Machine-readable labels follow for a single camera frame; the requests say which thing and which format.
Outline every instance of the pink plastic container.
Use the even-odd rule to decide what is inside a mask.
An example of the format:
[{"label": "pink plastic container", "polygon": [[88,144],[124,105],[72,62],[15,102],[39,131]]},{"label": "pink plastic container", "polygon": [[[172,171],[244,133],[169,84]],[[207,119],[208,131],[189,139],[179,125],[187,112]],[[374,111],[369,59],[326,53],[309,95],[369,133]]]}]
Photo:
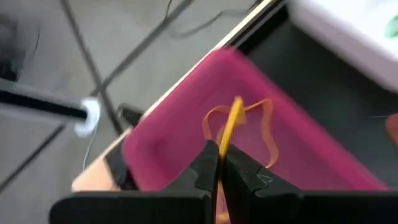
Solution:
[{"label": "pink plastic container", "polygon": [[[124,158],[139,188],[161,190],[171,183],[203,149],[206,113],[231,105],[238,95],[245,105],[264,98],[273,102],[272,135],[279,148],[273,173],[300,189],[386,189],[249,60],[230,49],[209,54],[126,139]],[[266,165],[261,113],[261,108],[248,112],[248,123],[234,132],[232,143]],[[226,119],[221,113],[210,116],[213,137]]]}]

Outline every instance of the wooden edge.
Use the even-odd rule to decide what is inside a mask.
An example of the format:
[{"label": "wooden edge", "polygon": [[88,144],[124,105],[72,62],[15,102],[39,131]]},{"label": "wooden edge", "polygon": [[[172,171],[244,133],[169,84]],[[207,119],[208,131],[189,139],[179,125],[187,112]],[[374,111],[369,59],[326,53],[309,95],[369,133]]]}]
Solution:
[{"label": "wooden edge", "polygon": [[[252,19],[261,12],[272,0],[263,0],[249,15],[247,15],[235,28],[233,28],[223,39],[221,39],[202,59],[200,59],[183,77],[181,77],[169,90],[167,90],[142,116],[145,119],[166,97],[195,69],[198,64],[212,51],[229,45],[238,36],[242,29],[250,25]],[[120,190],[115,186],[109,167],[104,159],[107,153],[114,149],[129,133],[131,129],[125,130],[117,140],[111,143],[104,152],[99,155],[91,165],[85,169],[72,183],[72,192],[82,190]]]},{"label": "wooden edge", "polygon": [[72,192],[82,190],[119,190],[119,187],[115,186],[113,182],[105,156],[130,132],[131,128],[125,130],[73,181]]}]

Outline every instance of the black cable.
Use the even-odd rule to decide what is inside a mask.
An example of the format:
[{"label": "black cable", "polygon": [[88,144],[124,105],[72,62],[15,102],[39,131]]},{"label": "black cable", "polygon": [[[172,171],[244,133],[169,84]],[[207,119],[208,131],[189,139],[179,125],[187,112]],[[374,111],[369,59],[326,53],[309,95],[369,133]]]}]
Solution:
[{"label": "black cable", "polygon": [[[248,7],[247,9],[241,10],[241,9],[225,9],[220,11],[219,13],[217,13],[216,16],[212,17],[211,19],[209,19],[208,21],[199,24],[198,26],[191,28],[187,31],[184,32],[176,32],[173,29],[170,29],[170,35],[172,36],[172,38],[174,39],[182,39],[182,38],[187,38],[192,36],[193,34],[196,34],[197,32],[206,29],[207,27],[211,26],[214,22],[217,21],[217,19],[219,19],[222,16],[242,16],[245,15],[247,13],[249,13],[254,7],[256,7],[258,4],[260,4],[262,0],[255,0],[254,3]],[[169,0],[169,3],[167,4],[166,7],[166,12],[165,12],[165,19],[167,18],[167,16],[169,15],[169,9],[170,9],[170,5],[173,2],[173,0]]]}]

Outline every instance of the gray floor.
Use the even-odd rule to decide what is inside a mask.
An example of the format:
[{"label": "gray floor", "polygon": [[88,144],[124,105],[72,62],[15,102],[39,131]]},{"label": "gray floor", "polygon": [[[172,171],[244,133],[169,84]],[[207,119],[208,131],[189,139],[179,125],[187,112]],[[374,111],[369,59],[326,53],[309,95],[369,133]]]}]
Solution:
[{"label": "gray floor", "polygon": [[[176,0],[174,9],[181,0]],[[125,56],[161,22],[167,0],[69,0],[99,74],[105,79]],[[251,0],[196,0],[108,87],[114,105],[147,109],[243,17],[222,17],[186,39],[173,32],[196,26],[222,9],[244,9]],[[79,102],[95,88],[65,13],[57,0],[0,0],[0,12],[17,18],[33,36],[19,86]],[[33,54],[40,27],[40,40]],[[116,136],[103,113],[89,161]],[[60,124],[0,114],[0,181],[3,181]],[[0,194],[0,223],[47,223],[56,199],[69,193],[90,138],[79,139],[67,127]]]}]

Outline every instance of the cable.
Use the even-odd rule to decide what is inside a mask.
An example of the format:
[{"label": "cable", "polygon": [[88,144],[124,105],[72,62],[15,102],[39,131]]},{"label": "cable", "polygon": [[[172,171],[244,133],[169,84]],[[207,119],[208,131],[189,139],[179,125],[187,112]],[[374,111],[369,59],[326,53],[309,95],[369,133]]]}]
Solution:
[{"label": "cable", "polygon": [[90,143],[87,146],[86,154],[85,154],[85,157],[83,159],[83,171],[86,169],[86,161],[87,161],[88,155],[90,154],[90,151],[91,151],[91,145],[93,144],[95,136],[97,135],[97,130],[98,130],[98,125],[95,126],[93,137],[91,138],[91,141],[90,141]]},{"label": "cable", "polygon": [[[173,0],[169,0],[169,3],[167,4],[167,8],[166,8],[166,12],[165,12],[165,17],[164,19],[166,20],[167,16],[169,15],[169,10],[170,10],[170,5],[172,3]],[[184,32],[176,32],[174,31],[171,27],[169,29],[170,31],[170,35],[172,36],[172,38],[174,39],[183,39],[183,38],[187,38],[190,37],[193,34],[196,34],[197,32],[211,26],[214,22],[217,21],[217,19],[219,19],[222,16],[242,16],[247,14],[248,12],[250,12],[251,9],[253,9],[254,7],[256,7],[262,0],[255,0],[254,3],[247,9],[244,10],[240,10],[240,9],[225,9],[220,11],[216,16],[212,17],[211,19],[209,19],[208,21],[194,27],[191,28],[187,31]]]}]

